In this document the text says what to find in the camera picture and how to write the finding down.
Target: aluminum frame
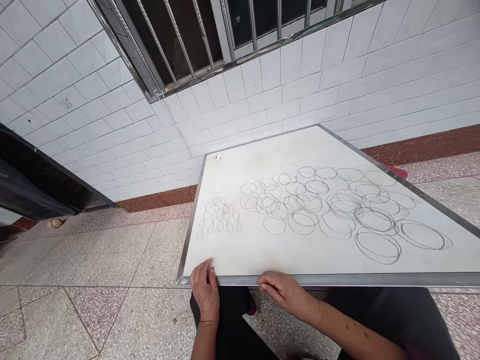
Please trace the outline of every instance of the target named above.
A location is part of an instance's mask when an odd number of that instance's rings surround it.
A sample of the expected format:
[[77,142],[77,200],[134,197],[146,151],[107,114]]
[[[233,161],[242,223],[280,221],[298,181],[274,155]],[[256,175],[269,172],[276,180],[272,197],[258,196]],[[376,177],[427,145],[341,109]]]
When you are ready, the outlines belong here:
[[[455,221],[461,227],[475,235],[480,240],[480,228],[474,226],[457,213],[453,212],[449,208],[445,207],[432,197],[425,194],[423,191],[409,183],[407,180],[399,177],[388,167],[382,165],[374,158],[368,156],[366,153],[356,148],[348,141],[344,140],[334,132],[328,130],[320,124],[303,127],[297,130],[288,131],[283,134],[267,137],[266,139],[276,138],[284,134],[293,133],[303,129],[309,129],[313,127],[319,127],[327,134],[333,136],[339,140],[342,144],[346,145],[349,149],[355,151],[357,154],[368,160],[375,165],[381,171],[394,178],[398,183],[405,186],[408,190],[422,198],[428,204],[439,210],[441,213]],[[251,141],[242,145],[232,146],[229,149],[237,148],[239,146],[251,144],[257,141]],[[205,170],[205,163],[207,156],[215,154],[218,151],[208,153],[203,158],[203,164],[201,168],[200,178],[195,193],[195,201],[193,203],[193,209],[191,211],[190,222],[188,224],[188,230],[183,244],[183,250],[180,257],[180,265],[178,268],[176,283],[178,285],[190,285],[190,277],[184,276],[185,261],[187,259],[187,253],[189,249],[190,237],[192,234],[192,227],[195,217],[195,211],[197,209],[198,198],[200,194],[200,188],[202,185],[202,179]],[[404,272],[404,273],[350,273],[350,274],[303,274],[293,275],[295,280],[301,286],[313,286],[313,287],[333,287],[333,286],[383,286],[383,287],[480,287],[480,272]],[[238,276],[217,276],[219,285],[224,286],[249,286],[257,287],[256,281],[258,275],[238,275]]]

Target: metal window bars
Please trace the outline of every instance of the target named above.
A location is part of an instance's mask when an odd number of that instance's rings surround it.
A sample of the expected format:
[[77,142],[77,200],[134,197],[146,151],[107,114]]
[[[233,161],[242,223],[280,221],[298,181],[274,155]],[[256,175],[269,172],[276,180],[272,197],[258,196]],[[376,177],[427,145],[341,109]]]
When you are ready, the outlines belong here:
[[[111,3],[115,3],[115,0],[108,0],[108,1],[111,2]],[[147,12],[144,8],[144,5],[143,5],[142,1],[143,0],[136,0],[136,3],[137,3],[137,5],[140,9],[140,12],[141,12],[141,14],[142,14],[142,16],[143,16],[143,18],[146,22],[146,25],[147,25],[147,27],[148,27],[148,29],[149,29],[152,37],[153,37],[154,43],[155,43],[156,47],[158,48],[158,51],[161,55],[161,58],[165,63],[165,66],[168,70],[168,73],[169,73],[171,79],[172,79],[172,82],[175,85],[174,88],[168,89],[168,87],[167,87],[166,88],[167,90],[164,93],[165,95],[170,95],[170,94],[176,93],[177,91],[179,91],[179,90],[181,90],[185,87],[196,84],[196,83],[200,82],[201,80],[209,78],[209,77],[211,77],[215,74],[218,74],[218,73],[220,73],[220,72],[222,72],[226,69],[231,68],[232,66],[235,66],[235,65],[238,65],[239,63],[244,63],[245,61],[256,58],[257,56],[259,56],[261,54],[264,54],[264,53],[266,53],[266,52],[268,52],[272,49],[275,49],[275,48],[281,46],[281,44],[283,42],[285,42],[285,41],[291,42],[292,40],[294,40],[294,38],[297,37],[297,33],[295,33],[291,36],[288,36],[288,39],[287,38],[286,39],[282,38],[282,0],[277,0],[276,1],[276,6],[277,6],[277,9],[276,9],[276,17],[277,17],[276,33],[277,33],[277,36],[276,37],[277,37],[277,41],[268,45],[267,47],[264,47],[261,50],[259,50],[258,49],[257,29],[256,29],[256,24],[255,24],[254,0],[248,0],[248,11],[249,11],[250,29],[251,29],[251,35],[252,35],[253,52],[250,53],[249,55],[243,56],[241,61],[238,61],[238,60],[236,60],[236,56],[235,56],[235,44],[234,44],[234,39],[233,39],[232,24],[231,24],[231,21],[230,21],[230,14],[229,14],[229,11],[228,11],[228,0],[218,0],[219,4],[220,4],[220,8],[221,8],[221,16],[222,16],[223,23],[224,23],[223,25],[224,25],[225,32],[226,32],[226,40],[228,42],[228,51],[230,53],[230,57],[231,57],[232,60],[231,60],[231,64],[230,63],[229,64],[222,64],[222,62],[215,63],[214,60],[213,60],[213,57],[212,57],[211,50],[210,50],[209,41],[208,41],[207,34],[206,34],[206,31],[205,31],[205,26],[204,26],[204,22],[203,22],[203,19],[202,19],[202,15],[200,13],[198,0],[192,0],[192,5],[193,5],[195,15],[196,15],[196,18],[197,18],[197,21],[198,21],[198,25],[199,25],[199,28],[200,28],[201,36],[202,36],[202,39],[203,39],[203,43],[204,43],[204,46],[205,46],[205,51],[206,51],[206,54],[207,54],[207,57],[208,57],[208,63],[209,63],[209,69],[208,68],[203,68],[203,69],[195,72],[194,69],[193,69],[192,63],[190,61],[190,58],[188,56],[187,49],[184,45],[182,36],[180,34],[180,30],[177,26],[177,22],[175,21],[175,16],[174,16],[172,8],[170,6],[170,2],[169,2],[169,0],[163,0],[163,2],[165,4],[166,11],[167,11],[167,13],[170,17],[170,21],[171,21],[173,29],[175,31],[176,38],[178,39],[181,50],[182,50],[183,55],[185,57],[185,62],[188,65],[188,69],[189,69],[189,72],[190,72],[190,75],[191,75],[190,79],[189,79],[189,76],[182,79],[182,80],[184,80],[184,82],[183,82],[182,86],[180,87],[181,89],[179,89],[178,88],[180,86],[179,81],[178,81],[178,79],[176,79],[176,77],[174,75],[174,72],[173,72],[173,69],[172,69],[171,65],[169,64],[169,62],[167,60],[165,52],[162,49],[159,38],[158,38],[158,36],[157,36],[153,26],[152,26],[152,23],[149,19],[149,16],[148,16],[148,14],[147,14]],[[329,3],[334,2],[334,12],[335,13],[340,11],[340,9],[342,8],[342,4],[344,2],[343,0],[327,0],[327,1]],[[383,1],[384,0],[372,0],[371,2],[372,3],[379,3],[379,2],[383,2]],[[316,27],[316,26],[313,26],[313,25],[310,26],[311,8],[312,8],[312,0],[305,0],[304,25],[303,25],[303,29],[301,30],[301,32],[303,34],[308,34],[308,33],[312,32],[313,30],[311,30],[310,28]],[[157,84],[162,84],[162,81],[156,81],[156,83]]]

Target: floor tile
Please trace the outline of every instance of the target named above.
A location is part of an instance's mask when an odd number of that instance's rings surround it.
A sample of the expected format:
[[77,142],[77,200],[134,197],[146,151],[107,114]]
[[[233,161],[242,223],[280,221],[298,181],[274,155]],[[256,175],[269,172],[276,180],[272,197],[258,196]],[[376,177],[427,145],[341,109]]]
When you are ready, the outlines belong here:
[[480,181],[474,177],[439,180],[417,187],[473,225],[480,227]]
[[106,229],[67,282],[69,286],[129,286],[154,222]]
[[43,298],[45,295],[53,293],[59,289],[57,286],[19,286],[20,302],[22,306]]
[[0,317],[20,307],[19,291],[16,287],[0,295]]
[[432,294],[461,359],[480,354],[480,295]]
[[188,227],[187,217],[156,223],[131,286],[175,286]]
[[0,317],[0,352],[25,340],[24,321],[20,309]]
[[0,250],[0,284],[18,285],[60,239],[53,236],[5,244]]
[[85,360],[98,354],[63,289],[22,308],[26,341],[0,359]]
[[103,230],[97,230],[64,235],[21,284],[65,285],[102,232]]
[[195,334],[189,290],[130,288],[99,360],[189,359]]
[[260,313],[256,317],[243,317],[279,359],[292,359],[294,354],[320,359],[338,357],[340,348],[328,337],[297,320],[259,291],[252,291],[252,295]]
[[86,330],[101,349],[122,306],[127,287],[66,287]]
[[480,174],[480,152],[442,157],[398,166],[408,171],[412,184]]

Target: pencil circle drawing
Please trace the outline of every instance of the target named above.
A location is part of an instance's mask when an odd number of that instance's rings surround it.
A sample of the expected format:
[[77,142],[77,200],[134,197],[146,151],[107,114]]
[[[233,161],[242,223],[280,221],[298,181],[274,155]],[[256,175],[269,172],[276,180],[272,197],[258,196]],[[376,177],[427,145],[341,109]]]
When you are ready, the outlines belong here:
[[378,264],[396,263],[402,246],[424,250],[453,246],[445,234],[409,219],[420,202],[396,191],[396,184],[395,178],[380,170],[314,168],[290,162],[272,177],[240,186],[239,203],[242,209],[263,216],[262,226],[270,234],[292,231],[308,236],[320,231],[335,241],[353,240],[362,254]]

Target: person's right hand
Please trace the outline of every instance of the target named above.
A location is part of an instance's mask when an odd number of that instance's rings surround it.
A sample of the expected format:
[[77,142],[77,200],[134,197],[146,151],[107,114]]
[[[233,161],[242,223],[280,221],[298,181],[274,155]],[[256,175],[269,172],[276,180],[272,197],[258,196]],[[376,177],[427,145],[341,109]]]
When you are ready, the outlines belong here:
[[298,320],[315,326],[320,323],[324,303],[315,299],[295,279],[282,272],[266,271],[256,281],[260,291]]

